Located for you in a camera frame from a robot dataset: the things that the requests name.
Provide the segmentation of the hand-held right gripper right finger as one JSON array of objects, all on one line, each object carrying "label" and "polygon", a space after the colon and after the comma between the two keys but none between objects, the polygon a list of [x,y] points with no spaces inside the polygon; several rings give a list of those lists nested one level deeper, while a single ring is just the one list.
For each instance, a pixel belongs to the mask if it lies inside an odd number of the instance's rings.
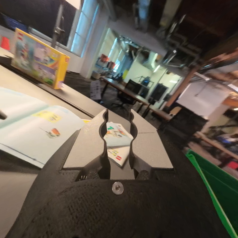
[{"label": "hand-held right gripper right finger", "polygon": [[144,173],[150,179],[158,171],[174,171],[157,129],[133,109],[129,112],[130,143],[129,165],[137,179]]}]

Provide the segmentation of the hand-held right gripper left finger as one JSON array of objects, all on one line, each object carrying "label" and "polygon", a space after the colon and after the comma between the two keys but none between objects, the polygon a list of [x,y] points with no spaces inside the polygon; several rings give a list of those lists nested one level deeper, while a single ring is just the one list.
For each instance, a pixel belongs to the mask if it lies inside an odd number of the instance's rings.
[{"label": "hand-held right gripper left finger", "polygon": [[79,171],[82,178],[95,171],[101,179],[110,179],[111,166],[104,139],[108,114],[108,109],[104,109],[80,129],[63,170]]}]

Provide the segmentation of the pale blue instruction booklet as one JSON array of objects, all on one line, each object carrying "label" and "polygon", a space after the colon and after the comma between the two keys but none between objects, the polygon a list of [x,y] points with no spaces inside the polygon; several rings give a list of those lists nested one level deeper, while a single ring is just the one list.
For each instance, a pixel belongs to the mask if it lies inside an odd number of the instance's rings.
[{"label": "pale blue instruction booklet", "polygon": [[73,112],[1,87],[0,150],[43,168],[85,121]]}]

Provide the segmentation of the green plastic bin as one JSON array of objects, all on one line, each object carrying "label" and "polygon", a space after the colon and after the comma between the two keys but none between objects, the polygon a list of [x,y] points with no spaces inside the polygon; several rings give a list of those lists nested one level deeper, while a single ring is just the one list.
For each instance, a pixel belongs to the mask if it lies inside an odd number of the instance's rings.
[{"label": "green plastic bin", "polygon": [[186,157],[200,174],[216,212],[232,238],[238,237],[238,180],[191,149]]}]

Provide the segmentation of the yellow lego box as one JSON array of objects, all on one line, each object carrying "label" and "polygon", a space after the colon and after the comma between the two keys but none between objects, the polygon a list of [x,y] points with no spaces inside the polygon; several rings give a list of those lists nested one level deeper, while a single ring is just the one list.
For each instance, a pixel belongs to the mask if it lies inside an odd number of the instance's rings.
[{"label": "yellow lego box", "polygon": [[11,66],[52,89],[61,89],[70,57],[30,34],[15,29]]}]

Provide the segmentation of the small white leaflet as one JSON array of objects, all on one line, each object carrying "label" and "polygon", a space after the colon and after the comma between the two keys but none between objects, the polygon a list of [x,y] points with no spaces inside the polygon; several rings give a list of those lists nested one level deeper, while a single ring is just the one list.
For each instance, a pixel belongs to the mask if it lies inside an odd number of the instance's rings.
[{"label": "small white leaflet", "polygon": [[107,147],[108,157],[119,167],[123,167],[129,156],[130,146]]}]

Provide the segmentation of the long wooden desk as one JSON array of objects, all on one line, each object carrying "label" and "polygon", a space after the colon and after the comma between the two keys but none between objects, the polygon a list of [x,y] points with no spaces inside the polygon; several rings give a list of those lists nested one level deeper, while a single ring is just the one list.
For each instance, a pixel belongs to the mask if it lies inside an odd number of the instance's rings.
[{"label": "long wooden desk", "polygon": [[140,107],[137,109],[137,113],[139,113],[141,111],[143,106],[146,106],[146,109],[145,109],[144,113],[142,114],[142,118],[146,118],[149,111],[152,111],[153,113],[155,113],[160,118],[162,118],[166,121],[171,120],[172,116],[170,116],[169,114],[167,114],[166,112],[164,112],[160,109],[157,109],[155,106],[153,106],[151,103],[149,103],[148,100],[144,99],[143,97],[139,96],[138,94],[135,94],[133,91],[129,90],[126,86],[123,86],[123,85],[119,84],[118,82],[116,82],[115,80],[113,80],[111,78],[106,78],[106,77],[100,77],[100,81],[105,82],[105,86],[101,92],[101,99],[103,98],[108,86],[110,85],[111,87],[117,89],[120,92],[120,94],[124,93],[128,97],[133,98],[133,100],[135,102],[140,103]]}]

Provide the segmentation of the black monitor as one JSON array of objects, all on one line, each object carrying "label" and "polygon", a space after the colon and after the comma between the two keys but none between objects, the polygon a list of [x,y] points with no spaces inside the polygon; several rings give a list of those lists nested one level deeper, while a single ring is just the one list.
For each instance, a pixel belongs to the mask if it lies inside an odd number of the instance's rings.
[{"label": "black monitor", "polygon": [[125,88],[129,91],[131,91],[132,93],[138,95],[140,90],[141,90],[142,85],[134,82],[133,80],[129,79],[129,81],[127,82]]},{"label": "black monitor", "polygon": [[164,95],[164,93],[167,91],[167,89],[168,89],[167,86],[158,83],[156,85],[156,87],[154,88],[150,97],[155,101],[159,101],[162,98],[162,96]]}]

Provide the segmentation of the white paper sign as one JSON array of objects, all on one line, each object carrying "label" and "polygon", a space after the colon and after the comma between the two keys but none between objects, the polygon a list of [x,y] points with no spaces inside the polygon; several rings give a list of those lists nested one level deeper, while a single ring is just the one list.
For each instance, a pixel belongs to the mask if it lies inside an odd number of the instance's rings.
[{"label": "white paper sign", "polygon": [[95,80],[90,83],[90,99],[101,100],[100,80]]}]

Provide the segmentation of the metal stand pole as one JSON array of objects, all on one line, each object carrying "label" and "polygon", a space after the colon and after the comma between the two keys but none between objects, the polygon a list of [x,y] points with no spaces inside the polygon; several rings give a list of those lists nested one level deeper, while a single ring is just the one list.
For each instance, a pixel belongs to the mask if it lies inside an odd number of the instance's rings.
[{"label": "metal stand pole", "polygon": [[55,26],[53,29],[53,35],[52,35],[52,41],[51,41],[52,48],[55,48],[58,37],[60,36],[62,32],[64,32],[64,30],[61,29],[61,23],[64,21],[63,11],[64,11],[64,1],[61,0],[58,13],[57,13]]}]

